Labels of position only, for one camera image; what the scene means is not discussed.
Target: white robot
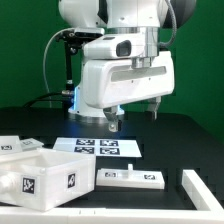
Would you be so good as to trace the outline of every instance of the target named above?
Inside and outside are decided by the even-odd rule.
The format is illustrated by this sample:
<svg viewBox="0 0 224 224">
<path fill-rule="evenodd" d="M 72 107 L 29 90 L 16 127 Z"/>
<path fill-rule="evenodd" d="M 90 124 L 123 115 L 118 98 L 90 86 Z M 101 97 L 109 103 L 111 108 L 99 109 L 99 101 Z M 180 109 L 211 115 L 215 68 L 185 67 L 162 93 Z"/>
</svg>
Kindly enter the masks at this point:
<svg viewBox="0 0 224 224">
<path fill-rule="evenodd" d="M 196 0 L 60 0 L 61 16 L 84 42 L 81 83 L 69 113 L 86 122 L 119 129 L 119 105 L 149 99 L 155 114 L 161 96 L 174 89 L 171 53 L 166 49 L 177 27 L 192 15 Z M 169 42 L 159 41 L 160 28 L 173 29 Z"/>
</svg>

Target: white card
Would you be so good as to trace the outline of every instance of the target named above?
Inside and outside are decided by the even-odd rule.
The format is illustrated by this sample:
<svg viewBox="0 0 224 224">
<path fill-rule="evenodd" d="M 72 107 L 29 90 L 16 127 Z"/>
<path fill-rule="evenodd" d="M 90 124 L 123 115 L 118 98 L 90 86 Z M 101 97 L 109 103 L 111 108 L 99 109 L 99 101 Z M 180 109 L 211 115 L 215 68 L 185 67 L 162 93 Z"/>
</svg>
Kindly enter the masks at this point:
<svg viewBox="0 0 224 224">
<path fill-rule="evenodd" d="M 96 156 L 141 157 L 135 140 L 58 138 L 53 149 Z"/>
</svg>

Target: white bin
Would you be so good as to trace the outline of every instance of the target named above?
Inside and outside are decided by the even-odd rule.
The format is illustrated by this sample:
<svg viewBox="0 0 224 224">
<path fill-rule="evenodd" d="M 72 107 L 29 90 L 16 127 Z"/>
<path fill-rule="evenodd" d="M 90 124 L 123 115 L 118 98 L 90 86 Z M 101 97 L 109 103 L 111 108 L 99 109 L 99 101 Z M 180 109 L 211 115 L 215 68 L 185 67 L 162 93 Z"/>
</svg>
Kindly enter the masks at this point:
<svg viewBox="0 0 224 224">
<path fill-rule="evenodd" d="M 95 155 L 37 149 L 0 157 L 0 201 L 47 211 L 94 189 Z"/>
</svg>

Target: white plastic part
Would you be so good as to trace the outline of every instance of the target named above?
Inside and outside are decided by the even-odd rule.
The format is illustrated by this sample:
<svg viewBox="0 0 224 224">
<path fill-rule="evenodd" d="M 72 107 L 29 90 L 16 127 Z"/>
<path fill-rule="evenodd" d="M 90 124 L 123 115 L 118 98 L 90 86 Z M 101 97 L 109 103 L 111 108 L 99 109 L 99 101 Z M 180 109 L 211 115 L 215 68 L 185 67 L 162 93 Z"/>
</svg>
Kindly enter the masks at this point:
<svg viewBox="0 0 224 224">
<path fill-rule="evenodd" d="M 69 108 L 68 112 L 70 113 L 70 115 L 86 118 L 87 121 L 88 120 L 94 121 L 94 119 L 106 119 L 102 109 L 90 107 L 84 101 L 84 99 L 83 99 L 83 83 L 82 82 L 75 89 L 74 105 L 71 108 Z M 123 115 L 123 114 L 124 114 L 124 110 L 122 110 L 118 106 L 117 115 Z"/>
<path fill-rule="evenodd" d="M 190 187 L 195 178 L 189 176 Z M 0 207 L 0 220 L 10 224 L 30 224 L 30 220 L 32 224 L 223 224 L 224 212 L 214 208 L 211 211 L 54 208 L 43 214 L 26 208 Z"/>
<path fill-rule="evenodd" d="M 0 136 L 0 155 L 22 152 L 18 136 Z"/>
<path fill-rule="evenodd" d="M 0 157 L 0 201 L 47 211 L 94 189 L 95 156 L 37 149 Z"/>
<path fill-rule="evenodd" d="M 44 145 L 44 143 L 33 138 L 21 140 L 20 144 L 23 151 L 35 150 L 37 148 L 41 148 Z"/>
<path fill-rule="evenodd" d="M 184 170 L 182 185 L 197 210 L 223 211 L 222 206 L 194 170 Z"/>
<path fill-rule="evenodd" d="M 132 69 L 132 60 L 90 60 L 83 71 L 83 98 L 94 108 L 155 98 L 172 93 L 170 52 L 160 52 L 150 68 Z"/>
<path fill-rule="evenodd" d="M 117 46 L 124 42 L 131 45 L 128 56 L 117 56 Z M 84 46 L 84 55 L 89 59 L 118 59 L 137 57 L 145 50 L 145 36 L 138 34 L 108 34 Z"/>
<path fill-rule="evenodd" d="M 164 22 L 165 22 L 166 17 L 167 17 L 167 13 L 168 13 L 168 6 L 167 6 L 165 0 L 163 0 L 163 1 L 160 0 L 159 1 L 159 9 L 158 9 L 160 27 L 163 27 Z"/>
<path fill-rule="evenodd" d="M 104 35 L 105 30 L 103 28 L 90 28 L 90 27 L 75 27 L 74 28 L 74 34 L 75 35 L 80 35 L 80 33 L 83 34 L 99 34 L 99 35 Z"/>
<path fill-rule="evenodd" d="M 163 175 L 158 171 L 137 171 L 133 165 L 128 165 L 128 170 L 101 169 L 98 170 L 96 185 L 114 187 L 132 187 L 164 189 Z"/>
<path fill-rule="evenodd" d="M 159 3 L 158 0 L 107 0 L 107 27 L 160 27 Z"/>
<path fill-rule="evenodd" d="M 72 27 L 105 25 L 97 15 L 99 0 L 60 0 L 59 11 L 62 18 Z"/>
</svg>

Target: black tabletop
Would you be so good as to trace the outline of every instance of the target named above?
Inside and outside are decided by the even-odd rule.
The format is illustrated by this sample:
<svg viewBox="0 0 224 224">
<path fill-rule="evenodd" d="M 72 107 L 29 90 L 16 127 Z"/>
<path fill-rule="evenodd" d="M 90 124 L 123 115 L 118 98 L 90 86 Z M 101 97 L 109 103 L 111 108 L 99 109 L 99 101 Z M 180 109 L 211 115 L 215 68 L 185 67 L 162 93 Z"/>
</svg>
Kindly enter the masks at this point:
<svg viewBox="0 0 224 224">
<path fill-rule="evenodd" d="M 183 169 L 194 169 L 217 200 L 224 205 L 224 146 L 190 117 L 159 114 L 155 122 L 148 115 L 126 113 L 122 130 L 108 131 L 107 125 L 88 125 L 68 119 L 61 109 L 2 108 L 0 135 L 35 138 L 52 148 L 57 137 L 136 140 L 142 158 L 97 157 L 101 168 L 161 171 L 165 190 L 96 186 L 93 192 L 63 207 L 195 209 L 181 186 Z"/>
</svg>

